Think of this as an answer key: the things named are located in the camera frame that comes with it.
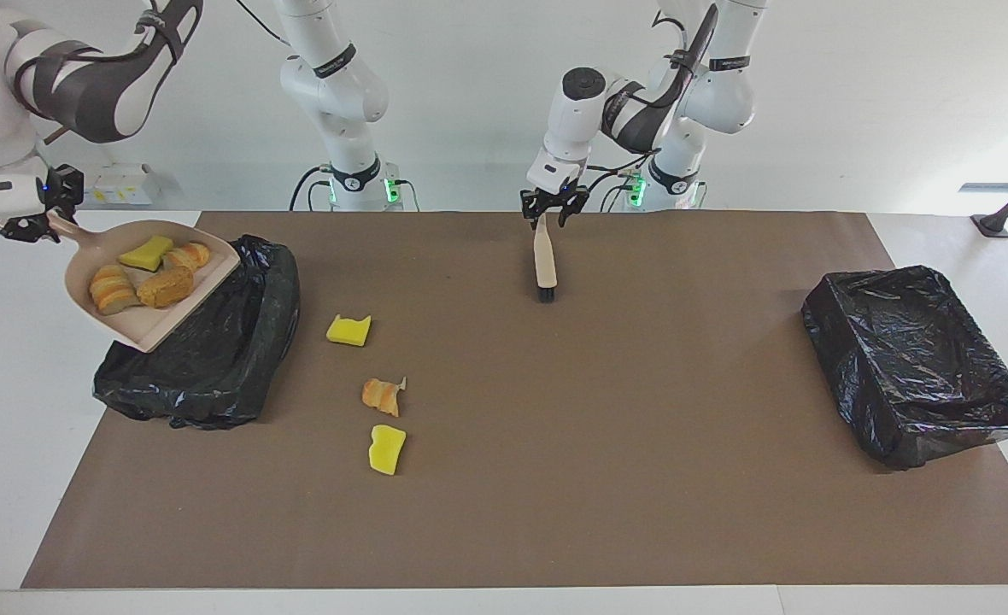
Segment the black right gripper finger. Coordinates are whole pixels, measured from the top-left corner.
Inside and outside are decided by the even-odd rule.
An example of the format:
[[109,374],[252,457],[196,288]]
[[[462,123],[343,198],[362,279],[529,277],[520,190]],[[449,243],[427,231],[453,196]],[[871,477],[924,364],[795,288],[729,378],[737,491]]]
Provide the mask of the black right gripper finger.
[[46,217],[0,219],[0,237],[23,243],[50,240],[50,222]]

